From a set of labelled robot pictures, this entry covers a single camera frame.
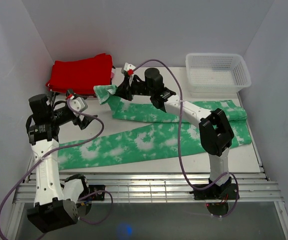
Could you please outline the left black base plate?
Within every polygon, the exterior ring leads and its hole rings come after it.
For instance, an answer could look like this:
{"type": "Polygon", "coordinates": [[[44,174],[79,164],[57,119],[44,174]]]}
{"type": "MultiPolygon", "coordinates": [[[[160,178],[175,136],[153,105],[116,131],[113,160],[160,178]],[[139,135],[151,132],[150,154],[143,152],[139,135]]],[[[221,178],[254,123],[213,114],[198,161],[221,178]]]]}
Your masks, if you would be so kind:
{"type": "Polygon", "coordinates": [[[84,201],[103,201],[105,199],[105,193],[103,190],[106,190],[106,186],[103,184],[91,184],[88,186],[89,194],[95,193],[91,196],[88,196],[84,201]]]}

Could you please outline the green tie-dye trousers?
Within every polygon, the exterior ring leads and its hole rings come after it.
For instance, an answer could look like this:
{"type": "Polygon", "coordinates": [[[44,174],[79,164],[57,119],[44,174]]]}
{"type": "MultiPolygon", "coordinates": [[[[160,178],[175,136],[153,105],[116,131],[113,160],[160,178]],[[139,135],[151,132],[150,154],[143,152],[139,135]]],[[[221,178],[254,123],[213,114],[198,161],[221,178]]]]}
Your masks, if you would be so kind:
{"type": "Polygon", "coordinates": [[[178,116],[158,110],[150,103],[131,103],[114,96],[115,92],[111,91],[103,101],[98,99],[101,105],[108,104],[112,113],[113,120],[106,122],[105,127],[112,127],[118,120],[145,126],[101,135],[90,142],[62,144],[64,148],[58,152],[60,170],[171,159],[178,157],[178,150],[183,159],[197,164],[198,170],[209,170],[209,157],[201,146],[197,127],[186,120],[179,122],[178,116]]]}

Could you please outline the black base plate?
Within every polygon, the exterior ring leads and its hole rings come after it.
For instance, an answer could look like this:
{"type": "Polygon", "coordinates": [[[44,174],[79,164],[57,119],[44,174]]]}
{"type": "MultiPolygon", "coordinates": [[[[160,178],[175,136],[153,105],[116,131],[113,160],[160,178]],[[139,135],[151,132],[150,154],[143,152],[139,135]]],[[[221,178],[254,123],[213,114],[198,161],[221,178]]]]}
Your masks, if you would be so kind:
{"type": "Polygon", "coordinates": [[[190,194],[194,195],[195,200],[235,200],[239,199],[237,185],[231,183],[227,186],[213,185],[206,190],[193,190],[190,194]]]}
{"type": "Polygon", "coordinates": [[[89,194],[95,193],[91,196],[88,196],[84,201],[103,201],[105,199],[105,193],[103,190],[106,190],[106,186],[103,184],[91,184],[88,186],[89,194]]]}

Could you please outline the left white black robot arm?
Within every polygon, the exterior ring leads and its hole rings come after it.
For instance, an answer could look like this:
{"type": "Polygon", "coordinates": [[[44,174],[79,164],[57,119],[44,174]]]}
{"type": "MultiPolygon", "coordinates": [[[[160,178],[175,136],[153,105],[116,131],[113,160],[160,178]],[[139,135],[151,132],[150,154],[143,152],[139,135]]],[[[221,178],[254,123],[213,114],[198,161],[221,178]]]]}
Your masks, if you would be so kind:
{"type": "Polygon", "coordinates": [[[42,233],[48,233],[76,224],[78,200],[84,200],[90,194],[88,182],[82,174],[60,182],[57,152],[60,126],[73,122],[83,130],[92,119],[88,116],[80,118],[79,114],[87,109],[87,103],[74,93],[67,93],[67,102],[59,109],[54,109],[46,94],[35,95],[28,101],[34,125],[28,122],[26,129],[37,166],[34,206],[28,209],[27,218],[42,233]]]}

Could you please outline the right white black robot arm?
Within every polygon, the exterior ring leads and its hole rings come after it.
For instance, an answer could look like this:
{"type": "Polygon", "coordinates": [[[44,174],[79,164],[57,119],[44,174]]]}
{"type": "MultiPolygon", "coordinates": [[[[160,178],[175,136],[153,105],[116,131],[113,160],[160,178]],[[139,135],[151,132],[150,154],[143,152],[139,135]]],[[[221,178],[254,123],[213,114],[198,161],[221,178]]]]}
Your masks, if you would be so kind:
{"type": "Polygon", "coordinates": [[[131,101],[134,95],[149,96],[152,105],[165,113],[186,120],[197,127],[202,148],[209,155],[210,176],[208,184],[190,185],[197,199],[238,199],[239,186],[232,183],[235,176],[229,173],[228,154],[234,138],[232,127],[225,112],[218,108],[207,110],[182,99],[182,94],[164,86],[159,70],[150,67],[144,72],[144,80],[134,74],[135,66],[125,64],[121,72],[123,82],[118,86],[116,96],[131,101]]]}

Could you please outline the white plastic basket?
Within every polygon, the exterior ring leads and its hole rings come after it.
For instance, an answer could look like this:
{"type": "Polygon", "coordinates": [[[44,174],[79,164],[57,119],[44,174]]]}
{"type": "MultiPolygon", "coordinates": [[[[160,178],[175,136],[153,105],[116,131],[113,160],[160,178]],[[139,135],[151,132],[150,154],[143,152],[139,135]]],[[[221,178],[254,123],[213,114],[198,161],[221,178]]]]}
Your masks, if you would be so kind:
{"type": "Polygon", "coordinates": [[[232,53],[189,53],[185,59],[189,91],[235,94],[251,86],[243,57],[232,53]]]}

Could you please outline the aluminium frame rail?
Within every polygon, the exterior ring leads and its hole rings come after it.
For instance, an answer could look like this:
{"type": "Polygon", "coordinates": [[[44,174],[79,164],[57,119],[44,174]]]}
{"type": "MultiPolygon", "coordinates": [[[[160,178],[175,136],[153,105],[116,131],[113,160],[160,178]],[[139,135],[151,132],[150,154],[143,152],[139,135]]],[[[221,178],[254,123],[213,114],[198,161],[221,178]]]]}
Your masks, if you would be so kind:
{"type": "MultiPolygon", "coordinates": [[[[224,101],[231,99],[235,105],[242,106],[239,93],[224,94],[223,98],[190,99],[193,101],[224,101]]],[[[89,98],[86,100],[88,111],[99,114],[102,121],[110,120],[108,105],[99,105],[98,100],[89,98]]],[[[243,145],[230,150],[229,170],[234,172],[240,186],[240,199],[242,202],[273,202],[277,211],[278,221],[281,224],[285,238],[288,240],[288,213],[285,207],[284,197],[276,181],[271,181],[266,175],[263,162],[253,137],[248,120],[246,121],[252,144],[243,145]]],[[[184,164],[188,169],[188,178],[193,184],[204,184],[209,177],[208,155],[201,153],[185,156],[184,164]]],[[[166,158],[154,161],[142,161],[98,168],[79,168],[60,171],[60,179],[76,173],[85,174],[89,182],[106,185],[107,191],[113,195],[116,204],[154,204],[154,203],[197,203],[182,175],[180,173],[178,158],[166,158]]],[[[27,177],[24,183],[15,191],[12,200],[11,214],[5,237],[9,240],[16,239],[19,233],[19,225],[23,216],[24,203],[32,202],[33,184],[35,184],[35,173],[27,177]]]]}

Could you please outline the folded red trousers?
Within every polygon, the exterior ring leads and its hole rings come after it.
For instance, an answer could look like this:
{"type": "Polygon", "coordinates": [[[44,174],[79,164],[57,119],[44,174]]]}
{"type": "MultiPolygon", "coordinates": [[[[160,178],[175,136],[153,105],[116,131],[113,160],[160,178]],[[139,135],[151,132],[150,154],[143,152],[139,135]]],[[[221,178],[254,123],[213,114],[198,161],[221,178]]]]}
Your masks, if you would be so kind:
{"type": "Polygon", "coordinates": [[[95,86],[110,85],[113,76],[112,56],[101,53],[78,61],[56,60],[45,85],[53,92],[64,94],[72,89],[77,94],[91,96],[95,94],[95,86]]]}

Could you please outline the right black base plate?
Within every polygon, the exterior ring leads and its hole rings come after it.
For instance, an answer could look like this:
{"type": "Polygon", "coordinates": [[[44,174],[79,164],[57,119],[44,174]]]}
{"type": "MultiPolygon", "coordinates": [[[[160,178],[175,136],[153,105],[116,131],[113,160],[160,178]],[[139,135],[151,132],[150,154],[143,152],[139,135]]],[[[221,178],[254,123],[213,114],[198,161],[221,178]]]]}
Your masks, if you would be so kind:
{"type": "Polygon", "coordinates": [[[194,195],[195,200],[235,200],[239,199],[237,185],[231,183],[227,186],[213,185],[206,190],[193,190],[190,194],[194,195]]]}

